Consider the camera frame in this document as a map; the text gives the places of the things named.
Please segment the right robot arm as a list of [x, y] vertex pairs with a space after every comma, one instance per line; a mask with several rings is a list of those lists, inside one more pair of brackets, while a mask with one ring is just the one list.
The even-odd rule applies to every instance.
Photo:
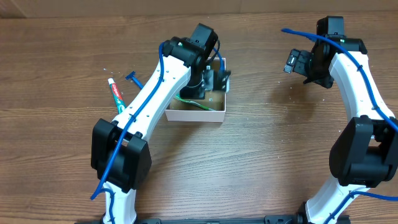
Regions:
[[320, 19], [316, 33], [305, 37], [314, 43], [312, 50], [293, 49], [284, 71], [303, 75], [305, 83], [337, 85], [348, 123], [330, 150], [330, 176], [320, 190], [295, 215], [268, 215], [264, 221], [349, 223], [349, 204], [396, 173], [397, 118], [373, 80], [364, 42], [345, 35], [341, 16]]

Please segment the blue disposable razor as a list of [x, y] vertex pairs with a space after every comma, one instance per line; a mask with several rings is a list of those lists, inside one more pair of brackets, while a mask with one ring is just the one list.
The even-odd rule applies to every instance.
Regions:
[[143, 89], [144, 85], [135, 77], [136, 72], [132, 71], [130, 74], [128, 74], [125, 79], [126, 80], [130, 80], [133, 83], [135, 83], [137, 85], [137, 87], [141, 90]]

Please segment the green white toothbrush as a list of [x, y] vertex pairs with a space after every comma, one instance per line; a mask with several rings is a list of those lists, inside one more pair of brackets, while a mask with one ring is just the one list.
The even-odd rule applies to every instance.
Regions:
[[178, 108], [181, 110], [199, 109], [204, 111], [215, 111], [215, 109], [202, 105], [196, 101], [183, 99], [180, 95], [176, 95], [174, 99], [180, 103]]

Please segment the Colgate toothpaste tube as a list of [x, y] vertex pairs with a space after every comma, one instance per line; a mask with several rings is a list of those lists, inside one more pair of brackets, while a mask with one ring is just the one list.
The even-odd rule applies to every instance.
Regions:
[[113, 94], [114, 102], [117, 107], [118, 113], [121, 114], [126, 108], [121, 92], [119, 91], [119, 88], [113, 78], [108, 79], [108, 84]]

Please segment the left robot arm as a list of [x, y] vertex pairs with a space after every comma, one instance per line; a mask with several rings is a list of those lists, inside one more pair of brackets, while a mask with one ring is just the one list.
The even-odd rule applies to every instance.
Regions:
[[[100, 223], [137, 223], [136, 190], [152, 165], [148, 142], [170, 102], [228, 92], [231, 72], [219, 47], [217, 33], [204, 24], [198, 24], [190, 37], [162, 42], [156, 69], [135, 99], [112, 121], [99, 119], [94, 125], [91, 167], [99, 184], [90, 199], [105, 194]], [[219, 70], [207, 69], [215, 57]]]

